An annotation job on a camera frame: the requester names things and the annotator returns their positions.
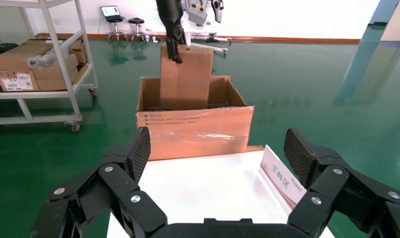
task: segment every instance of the laptop screen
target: laptop screen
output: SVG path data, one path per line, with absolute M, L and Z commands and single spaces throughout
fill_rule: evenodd
M 118 12 L 118 7 L 117 6 L 103 6 L 102 12 L 104 13 L 104 16 L 115 16 L 115 15 L 120 15 Z

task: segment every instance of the laptop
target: laptop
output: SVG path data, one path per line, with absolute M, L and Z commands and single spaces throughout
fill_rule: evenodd
M 102 13 L 104 13 L 104 16 L 107 20 L 115 20 L 121 18 L 117 6 L 103 6 L 101 7 L 101 9 Z

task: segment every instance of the plastic bag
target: plastic bag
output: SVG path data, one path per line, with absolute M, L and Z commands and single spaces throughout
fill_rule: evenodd
M 64 60 L 68 57 L 68 49 L 61 51 L 61 55 Z M 54 48 L 50 49 L 43 56 L 32 56 L 28 59 L 28 66 L 30 68 L 42 69 L 43 67 L 51 66 L 52 64 L 58 62 L 57 55 L 55 54 Z

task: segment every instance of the white tabletop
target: white tabletop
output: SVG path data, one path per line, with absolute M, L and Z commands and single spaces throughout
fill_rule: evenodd
M 148 162 L 139 186 L 165 212 L 168 223 L 204 218 L 284 223 L 287 214 L 259 173 L 263 151 Z M 334 236 L 325 229 L 322 238 Z M 113 215 L 107 238 L 128 238 Z

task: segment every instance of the shelf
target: shelf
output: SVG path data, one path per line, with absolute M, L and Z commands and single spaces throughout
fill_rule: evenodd
M 83 82 L 85 81 L 85 79 L 87 78 L 87 76 L 89 75 L 89 73 L 92 71 L 93 69 L 93 64 L 88 63 L 87 64 L 87 69 L 85 70 L 85 72 L 83 73 L 81 79 L 76 83 L 73 84 L 73 91 L 74 93 L 77 93 L 79 88 L 82 86 Z
M 66 41 L 61 43 L 60 50 L 67 49 L 73 42 L 75 42 L 80 36 L 82 36 L 86 31 L 84 29 L 79 30 L 74 35 L 69 37 Z
M 26 117 L 11 117 L 0 118 L 0 125 L 6 124 L 27 124 L 27 123 L 42 123 L 42 122 L 73 122 L 80 121 L 81 117 L 76 115 L 56 115 L 56 116 L 34 116 L 27 120 Z
M 58 92 L 0 92 L 0 99 L 68 98 L 67 91 Z
M 28 7 L 28 8 L 40 8 L 42 10 L 42 14 L 44 15 L 45 23 L 47 24 L 48 31 L 51 36 L 55 36 L 57 33 L 55 32 L 53 20 L 49 11 L 50 7 L 57 6 L 72 0 L 0 0 L 0 6 L 13 6 L 13 7 Z M 82 29 L 77 31 L 74 35 L 64 41 L 61 45 L 54 39 L 53 44 L 56 49 L 56 53 L 60 54 L 61 50 L 67 50 L 68 47 L 75 42 L 79 37 L 84 36 L 87 41 L 86 30 L 83 22 L 83 14 L 81 12 L 81 5 L 79 0 L 74 0 L 75 7 L 77 10 L 77 16 L 79 18 L 79 23 Z M 90 72 L 94 72 L 92 55 L 89 48 L 89 43 L 85 44 L 87 58 L 89 63 L 85 65 L 79 71 L 78 78 L 75 79 L 74 82 L 69 82 L 68 79 L 65 80 L 65 84 L 67 86 L 66 91 L 53 91 L 53 92 L 33 92 L 33 91 L 25 91 L 25 92 L 0 92 L 0 100 L 5 99 L 16 99 L 20 105 L 20 108 L 24 114 L 24 117 L 9 117 L 9 118 L 0 118 L 1 124 L 25 124 L 25 123 L 41 123 L 41 122 L 64 122 L 71 125 L 76 126 L 75 124 L 78 121 L 82 120 L 82 116 L 80 114 L 80 109 L 78 107 L 78 103 L 76 100 L 76 93 L 79 88 L 89 88 L 95 89 L 98 87 L 98 81 L 96 79 L 96 74 L 93 74 L 93 83 L 92 84 L 83 84 L 87 76 Z M 65 62 L 60 62 L 60 68 L 62 72 L 66 72 L 64 69 Z M 68 98 L 73 107 L 74 115 L 51 115 L 51 116 L 35 116 L 33 117 L 30 113 L 26 102 L 24 99 L 45 99 L 45 98 Z
M 66 3 L 71 0 L 52 0 L 47 1 L 48 7 L 57 6 Z M 16 7 L 26 7 L 26 8 L 41 8 L 42 4 L 38 1 L 3 1 L 0 0 L 0 6 L 16 6 Z

